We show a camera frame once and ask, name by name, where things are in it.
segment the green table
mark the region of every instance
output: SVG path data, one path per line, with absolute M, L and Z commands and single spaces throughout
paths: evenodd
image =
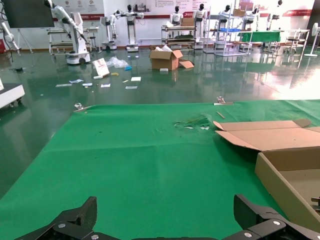
M 251 33 L 243 33 L 242 42 L 249 42 Z M 280 42 L 280 31 L 254 31 L 252 35 L 252 43 L 268 43 L 268 42 Z
M 234 194 L 279 207 L 254 173 L 258 152 L 223 140 L 212 121 L 309 118 L 320 125 L 319 109 L 310 100 L 102 105 L 74 113 L 0 200 L 1 239 L 47 225 L 89 196 L 97 196 L 94 230 L 121 240 L 222 239 L 241 230 Z

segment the open cardboard box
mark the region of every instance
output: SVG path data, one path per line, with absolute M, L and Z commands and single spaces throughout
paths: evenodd
M 213 122 L 234 145 L 261 151 L 255 173 L 289 220 L 320 233 L 320 127 L 295 121 Z

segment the green floor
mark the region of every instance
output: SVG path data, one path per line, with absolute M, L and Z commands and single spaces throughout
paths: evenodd
M 249 57 L 214 57 L 212 54 L 185 53 L 194 62 L 193 69 L 178 69 L 167 74 L 151 70 L 149 51 L 141 50 L 139 58 L 124 50 L 100 53 L 92 59 L 116 55 L 133 69 L 111 68 L 119 76 L 93 80 L 96 72 L 91 64 L 68 66 L 63 56 L 56 61 L 47 52 L 21 57 L 13 55 L 11 63 L 0 58 L 0 77 L 4 83 L 22 83 L 23 106 L 0 109 L 0 198 L 26 170 L 57 130 L 69 119 L 75 103 L 84 106 L 100 104 L 167 104 L 212 103 L 223 96 L 226 101 L 272 99 L 319 99 L 320 58 L 300 58 L 260 54 Z M 24 67 L 24 73 L 12 68 Z M 142 77 L 134 85 L 122 83 L 131 77 Z M 81 85 L 56 88 L 57 84 L 83 79 L 92 88 Z M 96 84 L 111 83 L 110 88 Z

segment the blue object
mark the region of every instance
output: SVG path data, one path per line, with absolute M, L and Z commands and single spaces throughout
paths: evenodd
M 227 28 L 223 28 L 223 27 L 222 27 L 222 28 L 220 28 L 220 31 L 221 31 L 221 32 L 226 32 L 226 31 L 227 31 Z M 238 28 L 230 28 L 230 29 L 229 29 L 229 32 L 230 32 L 230 33 L 241 32 L 241 29 L 238 29 Z

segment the poster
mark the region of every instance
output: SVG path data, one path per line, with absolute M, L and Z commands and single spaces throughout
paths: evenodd
M 83 21 L 100 20 L 104 14 L 103 0 L 54 0 L 54 4 L 70 13 L 80 13 Z

